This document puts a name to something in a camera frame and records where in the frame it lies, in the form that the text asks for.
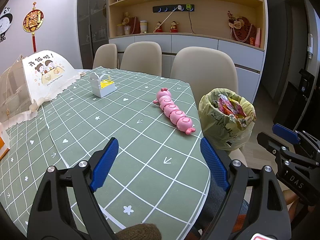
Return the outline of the pink caterpillar toy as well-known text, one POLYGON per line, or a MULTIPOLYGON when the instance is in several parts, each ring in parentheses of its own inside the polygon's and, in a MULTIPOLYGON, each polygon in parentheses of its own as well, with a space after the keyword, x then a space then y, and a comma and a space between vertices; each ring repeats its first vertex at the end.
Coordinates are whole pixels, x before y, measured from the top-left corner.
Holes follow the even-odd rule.
POLYGON ((184 111, 173 102, 171 92, 167 88, 161 88, 157 95, 154 104, 158 104, 164 115, 170 119, 170 122, 177 127, 177 129, 186 135, 196 132, 193 127, 193 121, 184 111))

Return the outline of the orange white tissue box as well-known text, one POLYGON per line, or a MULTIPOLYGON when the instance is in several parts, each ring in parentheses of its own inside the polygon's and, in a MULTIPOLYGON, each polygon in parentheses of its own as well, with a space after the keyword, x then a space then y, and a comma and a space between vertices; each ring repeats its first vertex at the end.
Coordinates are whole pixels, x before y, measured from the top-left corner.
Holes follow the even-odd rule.
POLYGON ((0 159, 2 160, 4 156, 10 150, 10 138, 4 129, 3 124, 0 124, 0 159))

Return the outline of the trash bin with yellow bag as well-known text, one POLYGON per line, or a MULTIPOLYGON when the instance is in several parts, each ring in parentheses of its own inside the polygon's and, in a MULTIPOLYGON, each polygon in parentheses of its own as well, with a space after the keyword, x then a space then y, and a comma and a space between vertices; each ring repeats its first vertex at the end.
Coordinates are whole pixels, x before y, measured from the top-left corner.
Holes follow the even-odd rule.
POLYGON ((204 95, 199 102, 198 113, 203 135, 211 145, 224 151, 233 151, 244 146, 257 119, 254 106, 244 97, 226 88, 215 88, 204 95), (247 116, 236 119, 221 113, 214 107, 214 101, 218 100, 219 94, 239 102, 247 116))

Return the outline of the mesh food cover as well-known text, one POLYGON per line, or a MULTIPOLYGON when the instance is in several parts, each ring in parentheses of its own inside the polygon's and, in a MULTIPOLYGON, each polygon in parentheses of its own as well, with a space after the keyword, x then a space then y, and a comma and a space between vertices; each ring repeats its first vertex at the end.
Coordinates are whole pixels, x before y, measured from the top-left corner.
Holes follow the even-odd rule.
POLYGON ((80 79, 80 72, 60 54, 43 50, 18 58, 1 74, 1 125, 31 120, 39 107, 80 79))

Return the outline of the red figurine right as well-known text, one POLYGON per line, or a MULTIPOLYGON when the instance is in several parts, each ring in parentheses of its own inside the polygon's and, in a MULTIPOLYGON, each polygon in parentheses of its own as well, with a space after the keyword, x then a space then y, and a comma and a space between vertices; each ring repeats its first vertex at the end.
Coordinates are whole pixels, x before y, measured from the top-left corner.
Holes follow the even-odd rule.
POLYGON ((171 33, 178 33, 178 22, 176 22, 176 21, 171 22, 170 32, 171 33))

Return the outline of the beige chair far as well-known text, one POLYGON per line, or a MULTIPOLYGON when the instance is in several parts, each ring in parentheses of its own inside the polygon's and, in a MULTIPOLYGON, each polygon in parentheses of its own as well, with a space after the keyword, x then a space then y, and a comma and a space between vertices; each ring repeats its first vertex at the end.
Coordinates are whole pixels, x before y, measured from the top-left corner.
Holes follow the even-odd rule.
POLYGON ((93 69, 104 67, 116 69, 118 66, 117 47, 115 44, 104 44, 100 46, 95 54, 93 69))

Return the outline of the small white yellow toy box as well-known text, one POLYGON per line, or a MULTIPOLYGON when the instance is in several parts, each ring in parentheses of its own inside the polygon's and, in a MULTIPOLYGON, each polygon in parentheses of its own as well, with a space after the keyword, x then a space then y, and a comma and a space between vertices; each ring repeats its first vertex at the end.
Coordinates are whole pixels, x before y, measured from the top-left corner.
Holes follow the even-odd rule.
POLYGON ((116 84, 108 74, 91 73, 90 84, 95 96, 103 98, 117 90, 116 84))

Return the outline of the beige chair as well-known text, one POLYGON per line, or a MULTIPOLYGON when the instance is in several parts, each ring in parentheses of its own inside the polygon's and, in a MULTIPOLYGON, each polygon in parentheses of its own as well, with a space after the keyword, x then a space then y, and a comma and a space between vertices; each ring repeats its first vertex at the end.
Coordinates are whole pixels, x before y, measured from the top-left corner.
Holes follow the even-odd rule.
POLYGON ((115 44, 104 44, 100 46, 95 54, 93 69, 104 67, 116 69, 118 66, 117 47, 115 44))
POLYGON ((235 64, 230 56, 212 48, 187 47, 172 64, 170 77, 189 83, 196 105, 214 88, 239 91, 235 64))
POLYGON ((161 46, 151 41, 130 44, 124 51, 120 69, 161 76, 161 46))

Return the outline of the panda wall clock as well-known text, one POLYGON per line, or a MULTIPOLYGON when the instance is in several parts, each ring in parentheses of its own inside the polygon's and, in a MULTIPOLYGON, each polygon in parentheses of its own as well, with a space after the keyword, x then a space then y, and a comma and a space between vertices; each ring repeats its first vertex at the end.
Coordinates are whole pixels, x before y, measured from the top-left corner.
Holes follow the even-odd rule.
POLYGON ((3 11, 1 12, 1 17, 0 17, 0 35, 1 39, 0 42, 3 42, 5 38, 5 34, 10 28, 13 20, 13 15, 10 12, 9 7, 5 7, 3 11))

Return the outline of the beige chair middle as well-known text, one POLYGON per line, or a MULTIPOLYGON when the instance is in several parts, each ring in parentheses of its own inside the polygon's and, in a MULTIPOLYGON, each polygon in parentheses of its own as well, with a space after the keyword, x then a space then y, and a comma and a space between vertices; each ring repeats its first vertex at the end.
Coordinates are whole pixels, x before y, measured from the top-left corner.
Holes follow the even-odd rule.
POLYGON ((161 76, 161 46, 151 41, 130 44, 124 51, 120 69, 161 76))

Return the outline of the red figurine left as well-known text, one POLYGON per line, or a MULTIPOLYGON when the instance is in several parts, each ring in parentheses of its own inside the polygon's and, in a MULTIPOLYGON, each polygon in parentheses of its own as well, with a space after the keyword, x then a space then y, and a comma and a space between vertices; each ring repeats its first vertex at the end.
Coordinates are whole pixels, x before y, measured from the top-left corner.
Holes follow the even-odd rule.
POLYGON ((153 32, 154 33, 163 33, 162 22, 159 21, 156 23, 156 27, 153 32))

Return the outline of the black power strip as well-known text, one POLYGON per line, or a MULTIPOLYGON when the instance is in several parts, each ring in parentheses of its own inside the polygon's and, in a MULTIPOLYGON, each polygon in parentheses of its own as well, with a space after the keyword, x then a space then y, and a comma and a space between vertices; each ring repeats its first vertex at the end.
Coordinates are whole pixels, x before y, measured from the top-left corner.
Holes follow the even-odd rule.
POLYGON ((158 6, 152 7, 153 13, 173 12, 173 11, 192 12, 194 10, 195 10, 194 4, 172 4, 172 5, 158 5, 158 6))

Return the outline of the beige chair near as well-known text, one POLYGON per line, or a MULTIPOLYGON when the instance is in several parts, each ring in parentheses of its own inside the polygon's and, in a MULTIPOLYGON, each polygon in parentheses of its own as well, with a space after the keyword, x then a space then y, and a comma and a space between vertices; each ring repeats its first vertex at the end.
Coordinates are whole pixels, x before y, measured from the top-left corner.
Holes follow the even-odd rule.
POLYGON ((196 105, 214 88, 239 91, 235 64, 230 56, 212 48, 187 47, 172 64, 170 77, 189 83, 196 105))

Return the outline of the green checkered tablecloth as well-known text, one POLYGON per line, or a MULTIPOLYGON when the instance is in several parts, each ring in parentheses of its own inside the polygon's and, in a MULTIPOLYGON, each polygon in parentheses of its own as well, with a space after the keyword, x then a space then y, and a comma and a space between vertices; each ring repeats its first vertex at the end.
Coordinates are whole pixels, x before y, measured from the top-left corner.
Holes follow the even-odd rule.
POLYGON ((119 69, 97 68, 95 73, 108 74, 117 90, 104 98, 95 96, 86 74, 45 102, 35 118, 7 130, 10 150, 1 160, 1 204, 20 232, 26 233, 46 169, 70 168, 88 160, 114 137, 118 155, 94 194, 112 230, 152 223, 163 239, 184 239, 210 184, 189 84, 119 69), (171 92, 196 132, 179 131, 153 103, 161 88, 171 92))

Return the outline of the red gold snack wrapper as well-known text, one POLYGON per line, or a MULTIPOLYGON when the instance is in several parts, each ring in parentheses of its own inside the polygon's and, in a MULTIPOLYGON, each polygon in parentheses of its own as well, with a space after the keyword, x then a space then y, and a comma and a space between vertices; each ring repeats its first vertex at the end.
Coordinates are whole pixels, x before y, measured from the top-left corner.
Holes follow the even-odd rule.
POLYGON ((214 101, 214 107, 221 113, 236 119, 245 118, 247 116, 239 102, 223 94, 218 95, 218 100, 214 101))

